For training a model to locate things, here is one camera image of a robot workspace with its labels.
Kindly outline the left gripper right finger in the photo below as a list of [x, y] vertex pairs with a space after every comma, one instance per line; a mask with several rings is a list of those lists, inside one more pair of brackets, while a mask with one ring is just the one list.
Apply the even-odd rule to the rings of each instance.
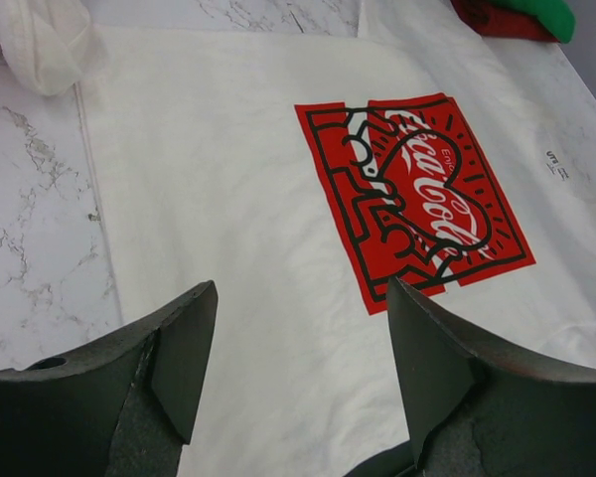
[[416, 470], [596, 476], [596, 369], [514, 344], [397, 278], [387, 319]]

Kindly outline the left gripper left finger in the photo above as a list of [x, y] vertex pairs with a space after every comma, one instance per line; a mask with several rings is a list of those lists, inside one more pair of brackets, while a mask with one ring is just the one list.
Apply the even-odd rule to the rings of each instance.
[[81, 347], [0, 370], [0, 476], [176, 475], [217, 309], [205, 281]]

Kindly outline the white Coca-Cola t-shirt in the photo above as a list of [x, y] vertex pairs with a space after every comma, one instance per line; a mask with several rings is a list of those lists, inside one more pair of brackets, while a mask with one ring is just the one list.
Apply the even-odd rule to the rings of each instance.
[[559, 47], [445, 1], [367, 1], [354, 38], [96, 33], [79, 105], [122, 315], [218, 290], [180, 475], [341, 476], [406, 440], [393, 276], [596, 368], [596, 101]]

